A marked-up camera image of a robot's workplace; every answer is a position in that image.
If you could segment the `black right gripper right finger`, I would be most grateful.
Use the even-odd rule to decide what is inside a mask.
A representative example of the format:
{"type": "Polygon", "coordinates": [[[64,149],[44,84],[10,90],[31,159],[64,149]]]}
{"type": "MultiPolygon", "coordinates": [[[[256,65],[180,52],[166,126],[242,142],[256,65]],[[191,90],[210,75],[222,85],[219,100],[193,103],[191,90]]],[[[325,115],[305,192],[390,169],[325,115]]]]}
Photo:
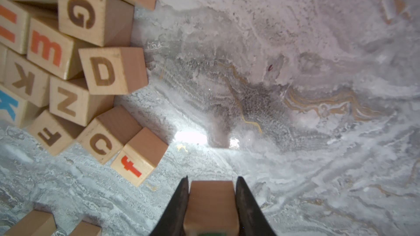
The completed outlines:
{"type": "Polygon", "coordinates": [[[235,202],[240,222],[240,236],[277,236],[243,177],[238,177],[236,181],[235,202]]]}

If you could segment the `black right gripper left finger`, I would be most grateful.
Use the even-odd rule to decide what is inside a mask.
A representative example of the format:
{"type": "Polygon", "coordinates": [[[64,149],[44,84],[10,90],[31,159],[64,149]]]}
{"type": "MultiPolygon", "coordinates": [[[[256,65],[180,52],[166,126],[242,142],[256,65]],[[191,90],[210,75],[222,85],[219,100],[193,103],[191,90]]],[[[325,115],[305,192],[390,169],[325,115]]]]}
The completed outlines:
{"type": "Polygon", "coordinates": [[[179,182],[159,222],[150,236],[185,236],[183,223],[189,201],[189,181],[184,177],[179,182]]]}

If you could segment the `block with teal E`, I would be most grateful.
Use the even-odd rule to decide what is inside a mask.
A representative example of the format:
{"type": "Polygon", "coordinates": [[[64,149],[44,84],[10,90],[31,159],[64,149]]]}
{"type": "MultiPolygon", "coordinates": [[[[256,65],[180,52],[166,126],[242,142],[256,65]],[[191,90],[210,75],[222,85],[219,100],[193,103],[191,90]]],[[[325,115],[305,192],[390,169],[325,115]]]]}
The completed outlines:
{"type": "Polygon", "coordinates": [[[101,233],[101,227],[81,221],[69,236],[101,236],[101,233]]]}

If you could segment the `block with green D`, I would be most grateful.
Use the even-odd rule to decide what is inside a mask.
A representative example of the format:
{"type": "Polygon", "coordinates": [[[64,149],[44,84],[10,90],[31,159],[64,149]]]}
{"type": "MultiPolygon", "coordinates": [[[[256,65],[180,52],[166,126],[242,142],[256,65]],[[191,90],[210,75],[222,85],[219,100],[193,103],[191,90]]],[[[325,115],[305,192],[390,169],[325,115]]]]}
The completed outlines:
{"type": "Polygon", "coordinates": [[[187,236],[238,236],[232,181],[192,181],[183,228],[187,236]]]}

